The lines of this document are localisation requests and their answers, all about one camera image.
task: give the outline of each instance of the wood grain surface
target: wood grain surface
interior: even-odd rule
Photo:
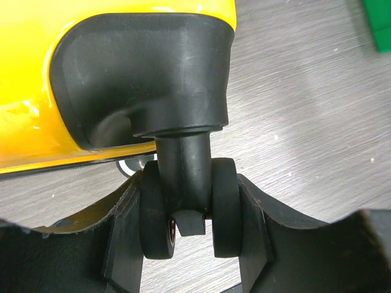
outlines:
[[[361,1],[237,0],[230,125],[213,156],[236,160],[265,192],[333,221],[391,208],[391,55],[373,44]],[[50,225],[124,181],[114,163],[0,181],[0,216]],[[214,259],[208,235],[177,239],[170,261],[146,261],[142,292],[221,292],[236,259]]]

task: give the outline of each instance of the black plastic piece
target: black plastic piece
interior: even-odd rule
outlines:
[[[0,220],[0,292],[107,293],[111,287],[107,280],[139,292],[143,254],[136,183],[140,178],[141,174],[135,175],[107,197],[67,217],[67,225],[32,230]]]
[[[272,259],[266,265],[248,260],[260,251],[239,257],[243,292],[383,292],[391,289],[391,211],[359,211],[327,224],[289,208],[240,176],[244,218],[262,210]],[[264,245],[252,238],[257,226],[245,229],[245,243]],[[254,282],[254,273],[259,273]]]
[[[229,24],[198,14],[111,13],[80,22],[50,65],[65,125],[86,150],[221,129],[232,40]]]
[[[221,293],[243,293],[242,284],[237,284],[230,289],[222,291]]]
[[[205,235],[205,216],[194,210],[182,210],[172,214],[182,237]]]
[[[212,225],[216,258],[239,256],[243,241],[238,175],[233,159],[212,160]]]
[[[172,258],[175,248],[175,222],[166,212],[156,161],[148,162],[144,168],[139,233],[146,258]]]

